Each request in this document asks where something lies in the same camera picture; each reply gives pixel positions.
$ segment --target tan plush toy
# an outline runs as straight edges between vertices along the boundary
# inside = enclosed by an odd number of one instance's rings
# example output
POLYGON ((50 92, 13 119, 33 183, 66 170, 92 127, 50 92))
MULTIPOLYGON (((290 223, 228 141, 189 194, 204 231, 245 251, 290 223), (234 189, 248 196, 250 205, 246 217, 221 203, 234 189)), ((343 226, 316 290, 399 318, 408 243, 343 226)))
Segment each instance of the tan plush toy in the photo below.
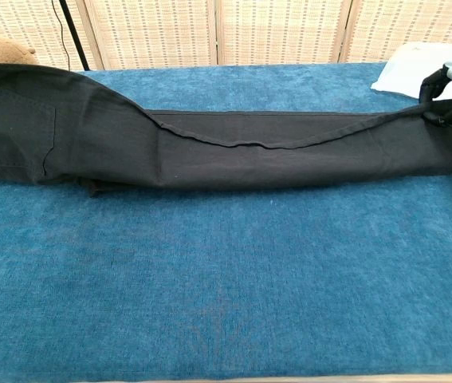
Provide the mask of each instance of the tan plush toy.
POLYGON ((34 49, 26 48, 15 40, 0 37, 0 63, 37 65, 34 49))

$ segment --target blue towel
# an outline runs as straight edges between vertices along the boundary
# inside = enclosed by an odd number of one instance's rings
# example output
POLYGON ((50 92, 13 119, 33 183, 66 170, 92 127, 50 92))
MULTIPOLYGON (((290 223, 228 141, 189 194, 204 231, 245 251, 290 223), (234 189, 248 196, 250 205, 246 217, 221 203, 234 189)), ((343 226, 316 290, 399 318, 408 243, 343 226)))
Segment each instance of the blue towel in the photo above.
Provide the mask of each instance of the blue towel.
MULTIPOLYGON (((150 109, 394 111, 383 65, 91 72, 150 109)), ((452 373, 452 176, 259 192, 0 182, 0 381, 452 373)))

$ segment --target black trousers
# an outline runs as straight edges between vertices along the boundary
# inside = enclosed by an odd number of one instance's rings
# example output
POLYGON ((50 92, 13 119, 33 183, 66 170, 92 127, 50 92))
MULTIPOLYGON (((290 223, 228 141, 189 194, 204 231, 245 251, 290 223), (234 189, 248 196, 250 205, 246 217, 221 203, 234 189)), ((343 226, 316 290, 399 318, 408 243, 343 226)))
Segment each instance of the black trousers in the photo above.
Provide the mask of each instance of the black trousers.
POLYGON ((397 113, 144 110, 59 69, 0 65, 0 180, 253 189, 452 172, 452 101, 397 113))

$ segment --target pocket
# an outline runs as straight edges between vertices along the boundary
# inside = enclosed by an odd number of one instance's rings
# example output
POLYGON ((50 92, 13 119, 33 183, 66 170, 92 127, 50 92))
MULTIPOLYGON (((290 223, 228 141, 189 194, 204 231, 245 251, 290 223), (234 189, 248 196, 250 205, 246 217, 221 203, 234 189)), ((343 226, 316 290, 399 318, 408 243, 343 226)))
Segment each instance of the pocket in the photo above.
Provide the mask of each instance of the pocket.
POLYGON ((0 178, 43 180, 54 124, 53 106, 0 89, 0 178))

